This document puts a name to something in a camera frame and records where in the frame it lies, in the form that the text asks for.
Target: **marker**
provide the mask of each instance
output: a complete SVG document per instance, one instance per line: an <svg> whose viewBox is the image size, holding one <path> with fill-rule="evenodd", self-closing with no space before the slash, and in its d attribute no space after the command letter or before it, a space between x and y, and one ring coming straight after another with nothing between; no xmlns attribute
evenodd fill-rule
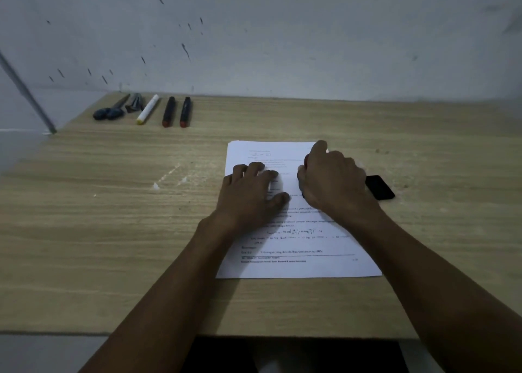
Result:
<svg viewBox="0 0 522 373"><path fill-rule="evenodd" d="M174 117L175 106L176 99L174 97L170 97L169 102L166 103L165 113L163 114L163 121L161 122L163 127L172 126L172 118Z"/></svg>
<svg viewBox="0 0 522 373"><path fill-rule="evenodd" d="M179 125L182 128L188 127L188 118L191 114L191 98L185 97L185 102L183 103L183 109L181 110L181 116L179 117Z"/></svg>
<svg viewBox="0 0 522 373"><path fill-rule="evenodd" d="M147 116L151 113L153 110L154 105L156 105L156 102L158 102L158 99L160 99L160 96L158 94L154 94L153 99L149 101L147 106L145 106L145 109L143 112L140 113L138 118L136 119L136 124L138 126L141 126L143 123L145 123L145 120L147 119Z"/></svg>

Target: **black smartphone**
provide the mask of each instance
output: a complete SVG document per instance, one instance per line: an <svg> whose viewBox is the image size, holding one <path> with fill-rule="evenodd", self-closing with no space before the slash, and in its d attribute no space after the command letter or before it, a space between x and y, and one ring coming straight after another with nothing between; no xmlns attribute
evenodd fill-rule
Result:
<svg viewBox="0 0 522 373"><path fill-rule="evenodd" d="M366 186L378 200L391 200L395 197L395 193L391 191L389 186L379 175L367 176Z"/></svg>

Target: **desk surface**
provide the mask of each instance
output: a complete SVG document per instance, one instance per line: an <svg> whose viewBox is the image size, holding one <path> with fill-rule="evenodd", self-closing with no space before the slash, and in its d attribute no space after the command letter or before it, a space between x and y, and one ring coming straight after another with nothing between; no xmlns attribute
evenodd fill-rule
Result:
<svg viewBox="0 0 522 373"><path fill-rule="evenodd" d="M212 211L235 139L326 139L386 180L392 218L522 313L522 136L493 108L193 97L187 129L180 106L160 126L165 98L144 126L92 119L120 96L1 178L0 330L111 332ZM384 277L220 280L201 333L416 337Z"/></svg>

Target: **paper sheet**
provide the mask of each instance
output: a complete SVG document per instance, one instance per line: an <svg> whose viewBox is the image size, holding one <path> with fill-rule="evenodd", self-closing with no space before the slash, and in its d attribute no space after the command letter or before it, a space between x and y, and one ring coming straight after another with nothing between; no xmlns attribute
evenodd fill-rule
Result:
<svg viewBox="0 0 522 373"><path fill-rule="evenodd" d="M263 228L234 241L217 278L366 277L381 271L349 232L302 197L297 167L313 142L232 141L225 174L236 164L261 161L279 172L268 197L285 191L288 206Z"/></svg>

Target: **left hand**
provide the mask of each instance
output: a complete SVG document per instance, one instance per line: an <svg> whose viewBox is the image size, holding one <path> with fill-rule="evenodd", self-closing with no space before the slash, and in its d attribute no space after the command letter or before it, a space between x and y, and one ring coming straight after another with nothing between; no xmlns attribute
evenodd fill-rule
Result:
<svg viewBox="0 0 522 373"><path fill-rule="evenodd" d="M218 204L213 213L231 237L238 237L267 224L290 201L288 193L267 200L268 186L277 171L264 171L263 163L239 164L223 178Z"/></svg>

